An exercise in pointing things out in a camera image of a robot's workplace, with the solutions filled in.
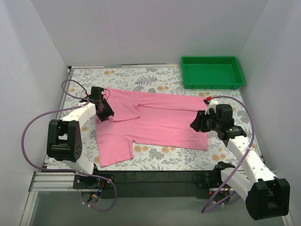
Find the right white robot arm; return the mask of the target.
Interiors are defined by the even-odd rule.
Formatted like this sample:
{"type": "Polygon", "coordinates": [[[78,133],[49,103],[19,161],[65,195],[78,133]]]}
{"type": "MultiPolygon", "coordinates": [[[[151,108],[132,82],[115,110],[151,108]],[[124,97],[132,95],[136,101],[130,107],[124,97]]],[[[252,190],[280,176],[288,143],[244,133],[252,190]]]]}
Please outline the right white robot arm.
{"type": "Polygon", "coordinates": [[[247,134],[234,124],[230,105],[207,101],[207,109],[198,111],[190,125],[197,132],[215,131],[218,138],[239,160],[237,166],[219,162],[215,165],[209,185],[229,185],[246,204],[254,220],[286,216],[289,213],[290,184],[278,178],[263,163],[248,143],[247,134]]]}

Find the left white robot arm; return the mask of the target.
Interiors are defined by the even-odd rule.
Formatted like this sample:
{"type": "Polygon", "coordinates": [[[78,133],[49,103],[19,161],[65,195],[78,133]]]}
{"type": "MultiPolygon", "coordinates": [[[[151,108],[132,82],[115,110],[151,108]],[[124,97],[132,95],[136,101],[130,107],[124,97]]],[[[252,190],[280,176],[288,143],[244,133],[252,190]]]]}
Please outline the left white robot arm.
{"type": "Polygon", "coordinates": [[[107,102],[107,89],[92,87],[87,100],[82,100],[78,107],[59,120],[52,120],[48,126],[47,155],[67,164],[76,173],[84,175],[84,183],[89,188],[96,188],[100,177],[95,174],[95,165],[82,154],[81,127],[97,116],[106,121],[114,115],[107,102]]]}

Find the pink t shirt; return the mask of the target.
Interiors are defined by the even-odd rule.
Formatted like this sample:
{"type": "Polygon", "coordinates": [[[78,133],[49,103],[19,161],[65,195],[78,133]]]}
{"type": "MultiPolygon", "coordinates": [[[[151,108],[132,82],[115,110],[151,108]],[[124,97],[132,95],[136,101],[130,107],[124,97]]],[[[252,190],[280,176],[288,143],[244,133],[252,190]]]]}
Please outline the pink t shirt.
{"type": "Polygon", "coordinates": [[[208,150],[207,134],[190,127],[206,109],[201,97],[119,89],[104,95],[114,115],[95,121],[100,166],[132,159],[133,143],[208,150]]]}

